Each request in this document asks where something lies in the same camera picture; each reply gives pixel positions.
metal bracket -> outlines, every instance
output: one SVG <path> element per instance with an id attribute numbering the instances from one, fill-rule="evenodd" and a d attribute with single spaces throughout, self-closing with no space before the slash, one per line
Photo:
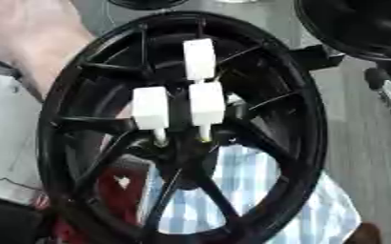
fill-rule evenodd
<path id="1" fill-rule="evenodd" d="M 294 58 L 308 71 L 334 68 L 340 65 L 345 54 L 324 45 L 293 50 Z"/>
<path id="2" fill-rule="evenodd" d="M 371 68 L 365 71 L 365 80 L 391 111 L 391 75 L 384 69 Z"/>

wheel spoke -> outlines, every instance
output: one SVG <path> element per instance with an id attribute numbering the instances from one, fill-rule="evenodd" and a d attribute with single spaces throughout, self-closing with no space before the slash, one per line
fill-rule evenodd
<path id="1" fill-rule="evenodd" d="M 215 181 L 209 177 L 199 165 L 192 167 L 188 171 L 188 174 L 198 187 L 200 187 L 216 203 L 224 215 L 227 225 L 233 225 L 239 221 L 240 216 L 233 205 L 227 197 L 225 197 Z"/>
<path id="2" fill-rule="evenodd" d="M 132 142 L 131 137 L 134 137 L 135 134 L 136 132 L 124 132 L 121 135 L 113 137 L 89 169 L 76 180 L 74 195 L 81 195 L 92 187 L 100 174 L 102 174 L 115 159 L 125 153 Z"/>
<path id="3" fill-rule="evenodd" d="M 244 141 L 255 144 L 257 148 L 274 157 L 283 171 L 287 172 L 291 167 L 296 166 L 295 157 L 253 123 L 227 117 L 222 125 L 230 128 Z"/>
<path id="4" fill-rule="evenodd" d="M 149 40 L 147 36 L 147 26 L 146 25 L 141 25 L 140 27 L 140 35 L 141 35 L 141 43 L 140 43 L 140 48 L 141 48 L 141 70 L 142 70 L 142 75 L 146 80 L 150 80 L 153 75 L 154 75 L 154 66 L 150 63 L 150 60 L 148 58 L 149 55 Z"/>
<path id="5" fill-rule="evenodd" d="M 156 151 L 155 146 L 150 147 L 149 145 L 145 145 L 144 147 L 131 145 L 128 149 L 126 149 L 125 154 L 135 156 L 137 158 L 143 160 L 149 160 L 153 162 L 162 162 L 162 158 L 158 156 L 159 151 Z"/>
<path id="6" fill-rule="evenodd" d="M 161 188 L 160 197 L 153 205 L 153 208 L 145 221 L 144 228 L 142 229 L 142 236 L 140 237 L 141 243 L 152 243 L 151 238 L 154 237 L 154 234 L 158 229 L 161 216 L 177 190 L 177 183 L 181 176 L 182 169 L 177 170 L 175 175 L 172 176 Z"/>
<path id="7" fill-rule="evenodd" d="M 266 108 L 266 107 L 274 107 L 274 106 L 277 106 L 278 107 L 278 104 L 282 103 L 282 102 L 285 102 L 295 96 L 298 96 L 300 95 L 302 92 L 302 90 L 297 90 L 297 91 L 291 91 L 291 92 L 288 92 L 284 95 L 280 95 L 280 96 L 277 96 L 277 97 L 274 97 L 274 98 L 270 98 L 268 100 L 265 100 L 265 101 L 262 101 L 252 107 L 249 108 L 249 112 L 250 113 L 257 113 L 258 111 L 262 110 L 263 108 Z"/>
<path id="8" fill-rule="evenodd" d="M 99 197 L 89 199 L 87 201 L 92 211 L 102 219 L 102 221 L 110 228 L 115 228 L 124 236 L 127 236 L 126 240 L 123 239 L 124 243 L 134 243 L 137 237 L 140 235 L 139 229 L 131 224 L 122 221 L 121 219 L 113 216 L 110 211 L 105 208 L 105 203 L 99 199 Z"/>
<path id="9" fill-rule="evenodd" d="M 254 52 L 254 51 L 258 51 L 258 50 L 261 49 L 261 48 L 262 48 L 262 45 L 256 45 L 256 46 L 254 46 L 254 47 L 252 47 L 252 48 L 249 48 L 249 49 L 247 49 L 247 50 L 239 51 L 239 52 L 237 52 L 237 53 L 235 53 L 235 54 L 233 54 L 233 55 L 231 55 L 231 56 L 229 56 L 229 57 L 226 57 L 226 58 L 220 60 L 219 62 L 217 62 L 216 65 L 217 65 L 218 67 L 224 66 L 224 65 L 226 65 L 226 64 L 228 64 L 228 63 L 230 63 L 230 62 L 233 62 L 233 61 L 235 61 L 236 59 L 241 58 L 241 57 L 243 57 L 243 56 L 245 56 L 245 55 L 247 55 L 247 54 L 249 54 L 249 53 L 252 53 L 252 52 Z"/>
<path id="10" fill-rule="evenodd" d="M 136 124 L 131 118 L 115 119 L 100 117 L 59 117 L 53 125 L 60 132 L 95 131 L 109 134 L 121 134 L 136 129 Z"/>
<path id="11" fill-rule="evenodd" d="M 144 71 L 141 67 L 127 67 L 86 62 L 81 64 L 81 68 L 84 71 L 93 72 L 96 73 L 96 75 L 100 76 L 121 75 L 126 76 L 126 78 L 145 80 L 145 78 L 143 77 Z"/>
<path id="12" fill-rule="evenodd" d="M 201 18 L 197 22 L 197 38 L 202 38 L 204 35 L 204 29 L 206 28 L 206 19 Z"/>

blue checkered cloth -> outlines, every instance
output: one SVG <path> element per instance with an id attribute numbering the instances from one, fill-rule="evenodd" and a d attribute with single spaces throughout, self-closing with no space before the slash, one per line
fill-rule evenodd
<path id="1" fill-rule="evenodd" d="M 213 179 L 223 194 L 243 215 L 271 190 L 279 176 L 276 160 L 270 155 L 242 146 L 222 147 Z M 143 223 L 157 200 L 163 180 L 152 167 L 146 194 L 138 213 Z M 177 191 L 159 224 L 164 234 L 193 234 L 221 227 L 225 218 L 201 189 Z M 360 216 L 348 195 L 326 174 L 299 214 L 269 244 L 340 244 L 360 224 Z"/>

white cube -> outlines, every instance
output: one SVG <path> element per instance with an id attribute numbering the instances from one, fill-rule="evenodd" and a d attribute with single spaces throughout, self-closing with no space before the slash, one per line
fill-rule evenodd
<path id="1" fill-rule="evenodd" d="M 216 55 L 212 39 L 184 42 L 187 79 L 200 81 L 215 77 Z"/>
<path id="2" fill-rule="evenodd" d="M 169 127 L 169 105 L 164 87 L 134 89 L 132 116 L 140 130 Z"/>
<path id="3" fill-rule="evenodd" d="M 191 85 L 190 103 L 193 125 L 204 126 L 222 123 L 226 107 L 222 86 L 219 82 Z"/>

human hand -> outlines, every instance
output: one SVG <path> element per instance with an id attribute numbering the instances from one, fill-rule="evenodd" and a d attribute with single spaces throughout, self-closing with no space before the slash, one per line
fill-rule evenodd
<path id="1" fill-rule="evenodd" d="M 43 96 L 92 40 L 70 0 L 0 0 L 0 61 L 21 70 Z"/>

